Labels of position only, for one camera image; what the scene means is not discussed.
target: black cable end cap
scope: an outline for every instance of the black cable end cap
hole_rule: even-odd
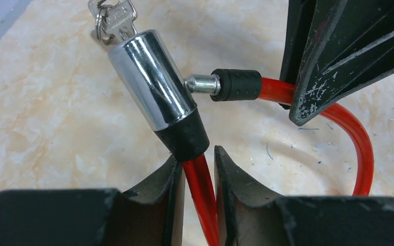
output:
[[[211,96],[213,101],[255,100],[262,90],[262,76],[255,70],[215,69],[220,77],[221,90]]]
[[[209,147],[209,138],[197,108],[186,118],[155,134],[178,162],[193,160]]]

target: key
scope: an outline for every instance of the key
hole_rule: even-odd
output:
[[[103,22],[103,32],[107,35],[114,35],[120,41],[124,41],[137,33],[133,21],[136,20],[137,13],[130,0],[119,0],[112,5],[102,5],[106,0],[90,0],[88,9],[94,18],[97,18],[99,11],[106,8],[106,15]]]

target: beige marble tabletop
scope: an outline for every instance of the beige marble tabletop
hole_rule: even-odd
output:
[[[137,30],[158,29],[184,76],[240,68],[279,77],[287,1],[133,3]],[[93,27],[86,0],[34,0],[0,41],[0,190],[124,191],[168,157],[91,37]],[[305,127],[319,130],[299,130],[275,103],[194,98],[211,140],[211,170],[213,146],[222,145],[238,165],[282,194],[351,194],[356,154],[333,123],[317,117]],[[340,103],[371,136],[372,195],[394,196],[394,75]],[[188,191],[184,216],[184,245],[204,245]]]

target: chrome metal cylinder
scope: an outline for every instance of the chrome metal cylinder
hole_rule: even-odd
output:
[[[168,128],[196,109],[156,30],[125,40],[108,57],[152,130]]]
[[[191,93],[207,93],[216,96],[221,90],[220,77],[216,74],[191,74],[184,78],[184,82]]]

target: silver metal connector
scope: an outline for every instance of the silver metal connector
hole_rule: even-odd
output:
[[[191,93],[206,93],[216,96],[221,90],[220,77],[216,74],[191,74],[184,78],[184,82]]]

